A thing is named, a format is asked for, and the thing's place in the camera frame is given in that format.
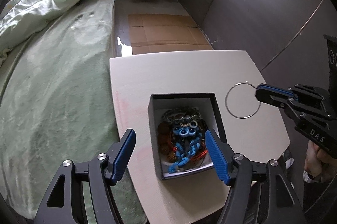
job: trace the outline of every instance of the green blanket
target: green blanket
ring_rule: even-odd
[[[91,160],[119,141],[107,53],[113,1],[84,1],[34,34],[6,86],[0,192],[26,218],[34,218],[63,160]],[[88,221],[95,223],[84,189]],[[146,221],[127,172],[112,192],[125,223]]]

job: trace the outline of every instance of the metal ring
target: metal ring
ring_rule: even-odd
[[[250,84],[250,83],[248,83],[248,82],[245,82],[245,83],[237,83],[237,84],[235,84],[231,89],[228,90],[228,92],[227,92],[227,94],[226,94],[226,98],[225,98],[225,106],[226,106],[226,108],[227,108],[227,111],[228,111],[233,117],[235,117],[235,118],[237,118],[237,119],[247,119],[247,118],[250,118],[250,117],[254,116],[254,115],[258,112],[258,110],[260,109],[260,106],[261,106],[261,102],[259,103],[257,110],[256,110],[252,115],[249,115],[249,116],[246,116],[246,117],[238,117],[238,116],[234,115],[232,112],[230,112],[230,109],[229,109],[229,107],[228,107],[228,105],[227,105],[227,99],[228,99],[228,94],[230,93],[230,91],[231,91],[234,87],[236,87],[236,86],[238,86],[238,85],[250,85],[251,87],[253,87],[254,89],[256,89],[256,87],[255,87],[254,85],[252,85],[252,84]]]

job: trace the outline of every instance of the white table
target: white table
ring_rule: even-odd
[[[197,84],[177,83],[178,72],[183,72],[184,82]],[[245,51],[183,51],[112,58],[110,74],[119,135],[128,128],[136,132],[128,168],[150,223],[193,223],[220,209],[229,191],[214,169],[172,180],[157,178],[148,117],[152,94],[215,93],[228,143],[250,160],[266,163],[277,159],[290,143],[278,108],[262,104],[256,115],[240,120],[225,107],[226,93],[236,83],[264,83]],[[233,90],[233,96],[235,104],[230,110],[235,112],[247,103],[247,96],[239,89]]]

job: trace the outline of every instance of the box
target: box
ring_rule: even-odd
[[[168,173],[168,166],[170,163],[166,162],[165,156],[161,155],[159,152],[157,142],[157,128],[158,125],[162,122],[162,115],[167,110],[182,106],[198,108],[208,128],[213,128],[219,135],[220,139],[223,142],[226,142],[225,129],[214,93],[152,95],[148,107],[150,136],[156,175],[161,180],[179,178],[213,168],[212,160],[209,154],[207,154],[206,158],[200,163],[198,167],[176,172],[174,174]]]

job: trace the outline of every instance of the silver screw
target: silver screw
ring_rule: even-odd
[[[235,155],[234,155],[234,158],[235,158],[236,160],[243,160],[243,155],[242,155],[242,154],[235,154]]]
[[[65,167],[69,166],[70,164],[71,164],[70,159],[67,159],[67,160],[63,161],[63,163],[62,163],[62,165],[65,166]]]
[[[271,166],[277,166],[277,165],[278,165],[277,160],[274,160],[274,159],[271,159],[271,160],[269,161],[269,163],[270,163]]]
[[[107,158],[107,154],[100,153],[100,154],[98,154],[97,158],[98,158],[99,160],[104,160],[104,159]]]

